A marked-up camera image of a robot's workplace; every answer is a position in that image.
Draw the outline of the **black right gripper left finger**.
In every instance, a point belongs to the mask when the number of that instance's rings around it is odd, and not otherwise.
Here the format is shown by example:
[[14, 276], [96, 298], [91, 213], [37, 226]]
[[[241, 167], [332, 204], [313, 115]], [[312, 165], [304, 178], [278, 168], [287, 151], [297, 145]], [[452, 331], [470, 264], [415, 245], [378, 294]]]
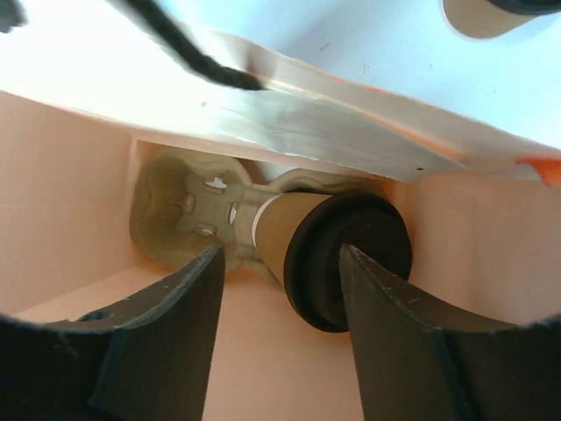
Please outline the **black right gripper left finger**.
[[4, 420], [199, 420], [224, 250], [76, 321], [1, 318]]

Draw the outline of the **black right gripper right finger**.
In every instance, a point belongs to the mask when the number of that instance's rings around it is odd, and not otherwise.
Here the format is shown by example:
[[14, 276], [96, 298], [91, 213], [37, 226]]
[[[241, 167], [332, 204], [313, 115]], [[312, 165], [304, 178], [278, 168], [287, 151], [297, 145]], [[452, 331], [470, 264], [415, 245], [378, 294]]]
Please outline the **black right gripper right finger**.
[[340, 272], [365, 419], [559, 419], [559, 316], [525, 325], [482, 317], [352, 246]]

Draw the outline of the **black cup lid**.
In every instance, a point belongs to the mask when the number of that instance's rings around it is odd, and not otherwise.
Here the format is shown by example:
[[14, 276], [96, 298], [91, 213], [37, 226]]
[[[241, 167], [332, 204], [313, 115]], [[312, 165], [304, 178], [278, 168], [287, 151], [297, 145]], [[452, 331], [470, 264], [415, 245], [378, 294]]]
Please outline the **black cup lid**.
[[339, 271], [344, 245], [358, 248], [405, 281], [412, 268], [407, 227], [387, 199], [353, 191], [320, 202], [289, 241], [283, 281], [295, 312], [323, 332], [348, 330]]
[[490, 0], [490, 3], [503, 9], [525, 16], [542, 16], [560, 12], [560, 0]]

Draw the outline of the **single brown pulp carrier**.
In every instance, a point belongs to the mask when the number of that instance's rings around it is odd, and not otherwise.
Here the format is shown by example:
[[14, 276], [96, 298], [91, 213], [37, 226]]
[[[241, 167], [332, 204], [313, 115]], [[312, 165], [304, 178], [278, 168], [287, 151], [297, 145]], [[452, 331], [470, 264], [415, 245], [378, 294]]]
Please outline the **single brown pulp carrier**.
[[259, 207], [283, 193], [341, 195], [353, 191], [387, 198], [373, 180], [293, 169], [256, 183], [236, 158], [165, 147], [142, 167], [131, 206], [130, 234], [150, 259], [178, 269], [209, 246], [224, 249], [227, 271], [249, 267], [274, 278], [252, 241]]

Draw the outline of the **brown paper cup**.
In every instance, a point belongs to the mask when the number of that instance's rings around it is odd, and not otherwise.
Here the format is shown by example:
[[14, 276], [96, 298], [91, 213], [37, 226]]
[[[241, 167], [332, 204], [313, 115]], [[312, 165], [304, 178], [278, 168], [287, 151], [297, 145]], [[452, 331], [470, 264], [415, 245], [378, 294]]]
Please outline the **brown paper cup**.
[[267, 199], [252, 222], [252, 241], [259, 258], [280, 284], [284, 262], [297, 228], [305, 217], [331, 195], [289, 192]]
[[441, 5], [450, 27], [470, 39], [528, 39], [548, 26], [538, 17], [505, 11], [491, 1], [443, 0]]

